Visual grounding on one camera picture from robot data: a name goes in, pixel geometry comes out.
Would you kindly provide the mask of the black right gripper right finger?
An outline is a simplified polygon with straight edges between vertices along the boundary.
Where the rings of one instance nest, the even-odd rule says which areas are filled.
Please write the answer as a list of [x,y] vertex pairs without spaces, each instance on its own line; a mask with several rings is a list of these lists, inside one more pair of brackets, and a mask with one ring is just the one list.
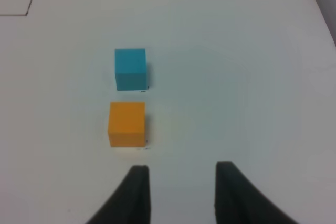
[[231,161],[217,162],[217,223],[295,223],[263,195]]

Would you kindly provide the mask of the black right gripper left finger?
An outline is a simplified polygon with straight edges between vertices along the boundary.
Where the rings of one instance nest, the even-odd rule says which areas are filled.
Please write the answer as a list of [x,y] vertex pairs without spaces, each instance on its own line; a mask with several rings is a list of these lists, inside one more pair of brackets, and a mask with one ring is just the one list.
[[88,223],[150,223],[150,173],[146,165],[130,168],[111,197]]

